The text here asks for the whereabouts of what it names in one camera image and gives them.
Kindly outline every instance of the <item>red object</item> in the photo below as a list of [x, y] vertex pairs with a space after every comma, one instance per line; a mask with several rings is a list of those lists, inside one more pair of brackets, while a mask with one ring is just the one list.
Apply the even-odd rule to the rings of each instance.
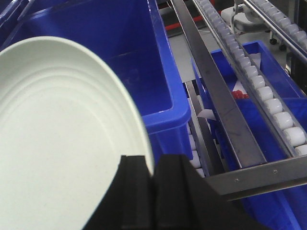
[[[199, 22], [201, 20], [202, 20], [202, 16], [201, 15], [193, 18], [193, 21], [195, 21], [195, 22]], [[166, 26], [165, 29], [166, 30], [173, 30], [173, 29], [179, 28], [180, 26], [181, 26], [180, 23], [174, 23], [174, 24]]]
[[248, 99], [249, 98], [249, 95], [248, 94], [243, 94], [241, 90], [232, 91], [232, 96], [235, 99]]

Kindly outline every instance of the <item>caster wheel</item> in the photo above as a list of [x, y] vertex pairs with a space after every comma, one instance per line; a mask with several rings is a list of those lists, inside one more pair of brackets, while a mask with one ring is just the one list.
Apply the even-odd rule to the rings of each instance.
[[287, 49], [287, 47], [285, 45], [279, 46], [279, 50], [280, 51], [285, 51], [286, 49]]
[[272, 45], [275, 45], [277, 43], [277, 40], [275, 38], [270, 39], [270, 43]]

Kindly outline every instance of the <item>blue plastic bin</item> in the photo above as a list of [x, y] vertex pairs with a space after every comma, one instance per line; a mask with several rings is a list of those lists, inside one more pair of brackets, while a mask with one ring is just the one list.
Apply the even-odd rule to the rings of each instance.
[[[280, 67], [271, 53], [261, 42], [244, 45], [249, 53], [261, 53], [261, 71], [267, 76], [277, 92], [284, 98], [293, 114], [297, 117], [303, 128], [307, 130], [307, 98], [291, 78]], [[229, 89], [233, 89], [236, 76], [220, 50], [212, 53]], [[205, 91], [200, 79], [200, 94], [206, 108], [213, 108], [212, 102]], [[268, 161], [285, 159], [286, 156], [276, 143], [258, 110], [250, 99], [237, 100], [237, 104], [245, 117], [256, 141]], [[229, 169], [238, 169], [236, 160], [228, 147], [225, 135], [216, 121], [210, 120], [211, 131], [221, 148]], [[285, 189], [242, 199], [247, 213], [260, 223], [273, 230], [306, 230], [307, 229], [307, 186]]]
[[12, 2], [12, 0], [2, 0], [0, 2], [0, 12], [3, 12], [5, 8]]
[[[249, 54], [261, 53], [260, 70], [281, 97], [305, 97], [305, 94], [275, 60], [270, 51], [261, 41], [246, 43], [243, 47]], [[229, 62], [221, 50], [213, 51], [212, 57], [229, 86], [229, 89], [232, 90], [235, 86], [237, 77]]]
[[[287, 98], [284, 101], [303, 128], [307, 130], [307, 98]], [[285, 159], [286, 156], [278, 147], [278, 143], [269, 132], [252, 101], [249, 99], [237, 100], [237, 104], [267, 160]], [[237, 169], [236, 161], [225, 142], [226, 139], [218, 124], [215, 124], [215, 132], [220, 143], [221, 152], [230, 169]], [[251, 216], [274, 230], [307, 229], [306, 185], [245, 198], [242, 203]]]
[[155, 156], [192, 158], [190, 109], [155, 0], [71, 0], [24, 18], [1, 49], [34, 36], [59, 36], [102, 58], [130, 92]]

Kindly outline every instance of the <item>stainless steel guide rail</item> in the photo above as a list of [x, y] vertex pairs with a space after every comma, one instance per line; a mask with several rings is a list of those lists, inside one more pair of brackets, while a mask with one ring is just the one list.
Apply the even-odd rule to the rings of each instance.
[[[198, 71], [204, 79], [219, 115], [220, 122], [228, 134], [227, 138], [232, 143], [237, 161], [243, 162], [244, 167], [254, 165], [253, 167], [209, 176], [205, 180], [227, 200], [240, 199], [307, 184], [307, 156], [294, 157], [271, 163], [266, 162], [258, 145], [254, 145], [256, 141], [250, 129], [246, 129], [246, 121], [237, 104], [233, 104], [236, 102], [205, 47], [184, 2], [182, 0], [171, 1]], [[187, 87], [187, 89], [188, 91], [194, 90], [192, 87]], [[242, 128], [245, 135], [248, 135], [250, 140], [255, 141], [250, 142], [253, 144], [253, 148], [250, 148], [250, 145], [244, 142], [245, 136], [241, 136]]]
[[[257, 108], [258, 108], [262, 118], [264, 119], [266, 124], [269, 126], [270, 131], [274, 135], [274, 138], [278, 141], [278, 143], [281, 146], [281, 148], [283, 149], [285, 155], [287, 155], [288, 157], [296, 156], [295, 149], [290, 145], [290, 143], [286, 139], [283, 131], [279, 128], [278, 124], [273, 119], [273, 116], [270, 114], [268, 109], [266, 109], [263, 101], [257, 95], [256, 90], [253, 87], [251, 87], [251, 84], [248, 81], [248, 78], [246, 77], [246, 74], [244, 73], [242, 68], [236, 63], [236, 60], [235, 60], [234, 56], [231, 54], [231, 52], [229, 52], [229, 49], [227, 48], [225, 43], [221, 40], [220, 36], [216, 32], [214, 26], [212, 25], [212, 22], [209, 20], [209, 18], [207, 17], [206, 13], [204, 12], [204, 10], [201, 8], [201, 6], [196, 1], [194, 1], [194, 3], [196, 5], [196, 7], [198, 8], [199, 12], [202, 14], [202, 16], [203, 16], [207, 26], [209, 27], [209, 29], [211, 30], [212, 34], [214, 35], [214, 38], [215, 38], [216, 42], [219, 44], [219, 46], [221, 47], [221, 49], [222, 49], [224, 55], [226, 56], [227, 60], [230, 62], [231, 66], [233, 67], [233, 69], [234, 69], [234, 71], [236, 73], [237, 78], [241, 81], [242, 85], [247, 90], [249, 96], [251, 97], [251, 99], [253, 100], [255, 105], [257, 106]], [[245, 49], [240, 44], [239, 44], [239, 46], [240, 46], [240, 48], [242, 50], [244, 50], [246, 57], [248, 57], [248, 53], [245, 51]], [[251, 58], [250, 58], [250, 61], [252, 62], [252, 65], [256, 66], [256, 64], [253, 63], [253, 60]], [[304, 129], [299, 124], [299, 122], [296, 120], [295, 116], [290, 111], [290, 109], [283, 102], [282, 98], [278, 95], [278, 93], [274, 90], [273, 86], [266, 79], [265, 75], [262, 74], [261, 70], [258, 67], [257, 67], [257, 70], [258, 70], [258, 73], [261, 73], [261, 75], [265, 79], [266, 85], [269, 86], [272, 89], [274, 97], [279, 99], [280, 102], [282, 103], [284, 111], [288, 112], [291, 115], [291, 117], [293, 119], [293, 122], [294, 122], [294, 125], [296, 127], [300, 127], [304, 131]]]
[[201, 111], [201, 104], [198, 101], [193, 83], [185, 83], [191, 106], [191, 121], [189, 122], [191, 133], [195, 138], [195, 144], [206, 176], [224, 173], [223, 164], [212, 139], [207, 120], [197, 117]]
[[172, 3], [239, 167], [266, 163], [246, 120], [204, 45], [186, 5], [182, 0], [172, 0]]
[[260, 9], [253, 1], [243, 0], [244, 3], [250, 7], [270, 29], [296, 54], [298, 58], [304, 63], [307, 63], [307, 51], [304, 50], [298, 42], [296, 42], [290, 35], [288, 35], [270, 16], [268, 16], [262, 9]]

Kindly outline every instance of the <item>metal frame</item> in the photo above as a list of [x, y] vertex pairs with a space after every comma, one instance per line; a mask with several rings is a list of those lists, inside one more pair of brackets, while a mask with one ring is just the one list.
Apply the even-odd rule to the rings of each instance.
[[190, 47], [198, 70], [204, 78], [208, 93], [215, 106], [230, 148], [240, 168], [266, 163], [246, 120], [238, 108], [221, 73], [197, 30], [189, 11], [182, 0], [172, 0], [175, 12]]
[[224, 173], [222, 161], [212, 139], [207, 120], [197, 117], [201, 111], [201, 104], [198, 100], [192, 81], [185, 83], [191, 106], [191, 120], [189, 122], [191, 133], [196, 137], [195, 144], [200, 157], [202, 169], [206, 176]]
[[[296, 151], [295, 149], [291, 146], [291, 144], [289, 143], [289, 141], [287, 140], [287, 138], [285, 137], [283, 131], [279, 128], [278, 124], [276, 123], [276, 121], [274, 120], [273, 116], [271, 115], [271, 113], [268, 111], [268, 109], [265, 107], [263, 101], [261, 100], [261, 98], [258, 96], [258, 94], [256, 93], [256, 90], [251, 86], [250, 82], [248, 81], [248, 78], [246, 76], [246, 73], [242, 70], [242, 68], [240, 68], [235, 61], [235, 58], [233, 57], [233, 55], [231, 54], [231, 52], [228, 50], [227, 46], [225, 45], [225, 43], [221, 40], [220, 36], [218, 35], [218, 33], [216, 32], [214, 26], [212, 25], [212, 22], [209, 20], [209, 18], [207, 17], [206, 13], [204, 12], [204, 10], [202, 9], [202, 7], [196, 2], [194, 1], [196, 7], [198, 8], [198, 10], [200, 11], [201, 15], [204, 18], [204, 21], [207, 23], [209, 29], [211, 30], [216, 42], [219, 44], [219, 46], [221, 47], [224, 55], [226, 56], [227, 60], [230, 62], [231, 66], [233, 67], [237, 78], [241, 81], [242, 85], [244, 86], [244, 88], [247, 90], [250, 98], [253, 100], [253, 103], [256, 105], [256, 107], [258, 108], [263, 120], [266, 122], [266, 124], [268, 125], [268, 127], [270, 128], [271, 133], [273, 134], [274, 138], [276, 139], [276, 141], [278, 142], [278, 144], [281, 146], [281, 148], [283, 149], [284, 153], [286, 156], [288, 157], [294, 157], [296, 156]], [[244, 50], [245, 52], [245, 56], [248, 56], [248, 53], [245, 51], [245, 49], [243, 48], [242, 45], [240, 45], [240, 48]], [[250, 58], [252, 65], [255, 66], [257, 68], [257, 71], [259, 74], [261, 74], [265, 80], [265, 84], [267, 86], [269, 86], [274, 94], [275, 98], [278, 98], [280, 100], [280, 102], [283, 105], [283, 110], [288, 112], [292, 119], [293, 119], [293, 123], [296, 127], [300, 127], [303, 131], [304, 129], [301, 127], [300, 123], [297, 121], [297, 119], [295, 118], [295, 116], [292, 114], [291, 110], [288, 108], [288, 106], [283, 102], [283, 99], [279, 96], [279, 94], [276, 92], [276, 90], [273, 88], [273, 86], [271, 85], [271, 83], [267, 80], [267, 78], [265, 77], [265, 75], [261, 72], [261, 70], [257, 67], [257, 65], [253, 62], [252, 58]]]
[[291, 49], [293, 53], [304, 63], [307, 63], [307, 51], [304, 50], [290, 35], [288, 35], [274, 20], [261, 10], [251, 0], [244, 0], [259, 17], [270, 27], [270, 29]]
[[[171, 0], [179, 18], [179, 22], [183, 27], [183, 31], [191, 49], [194, 61], [198, 67], [201, 77], [206, 83], [207, 90], [212, 98], [213, 104], [216, 106], [217, 114], [223, 129], [228, 133], [227, 138], [232, 141], [238, 140], [237, 129], [241, 129], [242, 125], [246, 124], [240, 110], [230, 94], [226, 83], [219, 73], [214, 61], [197, 28], [190, 16], [184, 2], [182, 0]], [[194, 88], [187, 87], [189, 95], [193, 95]], [[250, 130], [244, 129], [247, 135], [250, 135]], [[259, 154], [258, 145], [254, 145], [253, 149], [249, 145], [232, 145], [235, 150], [237, 160], [246, 159], [246, 157]], [[240, 199], [247, 196], [263, 194], [271, 191], [277, 191], [285, 188], [290, 188], [298, 185], [307, 184], [307, 156], [289, 158], [282, 161], [276, 161], [266, 164], [259, 164], [257, 166], [244, 168], [232, 172], [226, 172], [219, 175], [209, 176], [205, 180], [227, 200]]]

